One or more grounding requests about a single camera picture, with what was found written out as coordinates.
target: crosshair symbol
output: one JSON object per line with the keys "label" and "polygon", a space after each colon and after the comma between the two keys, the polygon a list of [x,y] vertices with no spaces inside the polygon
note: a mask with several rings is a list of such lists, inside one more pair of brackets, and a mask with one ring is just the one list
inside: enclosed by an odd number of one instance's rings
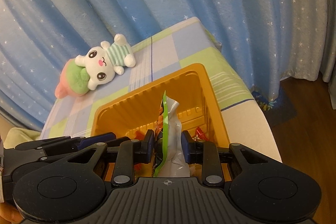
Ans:
{"label": "crosshair symbol", "polygon": [[169,179],[167,179],[167,180],[165,180],[163,183],[166,184],[166,185],[170,185],[170,184],[172,184],[173,182],[170,181]]}

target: white plush bunny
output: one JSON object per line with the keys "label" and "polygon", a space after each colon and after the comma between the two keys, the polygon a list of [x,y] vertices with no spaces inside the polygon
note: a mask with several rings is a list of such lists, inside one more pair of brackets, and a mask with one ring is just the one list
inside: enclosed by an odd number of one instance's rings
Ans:
{"label": "white plush bunny", "polygon": [[112,81],[116,73],[122,75],[123,66],[135,66],[131,46],[123,34],[116,34],[112,45],[107,41],[102,41],[100,45],[101,47],[90,49],[87,55],[75,58],[76,65],[85,67],[90,76],[87,84],[90,90]]}

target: ribbed black surface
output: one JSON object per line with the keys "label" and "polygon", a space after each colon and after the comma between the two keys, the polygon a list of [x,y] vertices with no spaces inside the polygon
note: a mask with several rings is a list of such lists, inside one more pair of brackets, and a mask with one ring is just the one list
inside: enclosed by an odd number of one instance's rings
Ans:
{"label": "ribbed black surface", "polygon": [[[32,224],[25,220],[22,224]],[[196,178],[140,178],[75,224],[259,224],[239,213],[219,189]],[[307,220],[302,224],[313,224]]]}

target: human hand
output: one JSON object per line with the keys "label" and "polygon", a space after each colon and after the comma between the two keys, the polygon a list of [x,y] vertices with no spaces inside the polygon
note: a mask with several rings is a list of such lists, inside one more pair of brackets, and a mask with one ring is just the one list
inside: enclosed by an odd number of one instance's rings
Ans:
{"label": "human hand", "polygon": [[0,224],[20,223],[22,220],[23,217],[16,207],[7,202],[0,203]]}

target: plush toy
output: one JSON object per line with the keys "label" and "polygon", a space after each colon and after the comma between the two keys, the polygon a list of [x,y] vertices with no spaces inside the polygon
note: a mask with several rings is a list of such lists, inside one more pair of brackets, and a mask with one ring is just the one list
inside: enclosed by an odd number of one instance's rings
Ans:
{"label": "plush toy", "polygon": [[75,59],[70,59],[64,66],[59,83],[55,89],[55,97],[61,99],[67,95],[78,97],[89,91],[87,84],[90,76],[86,68],[77,66]]}
{"label": "plush toy", "polygon": [[116,34],[112,45],[107,41],[100,45],[90,49],[86,56],[78,55],[65,64],[55,90],[56,98],[82,96],[97,85],[110,82],[115,73],[122,75],[123,66],[135,66],[131,46],[124,35]]}
{"label": "plush toy", "polygon": [[90,75],[87,84],[90,90],[112,81],[116,73],[122,75],[123,66],[135,66],[131,46],[124,35],[116,34],[112,45],[107,41],[101,42],[100,45],[101,47],[90,49],[86,56],[79,55],[75,58],[76,65],[85,67]]}

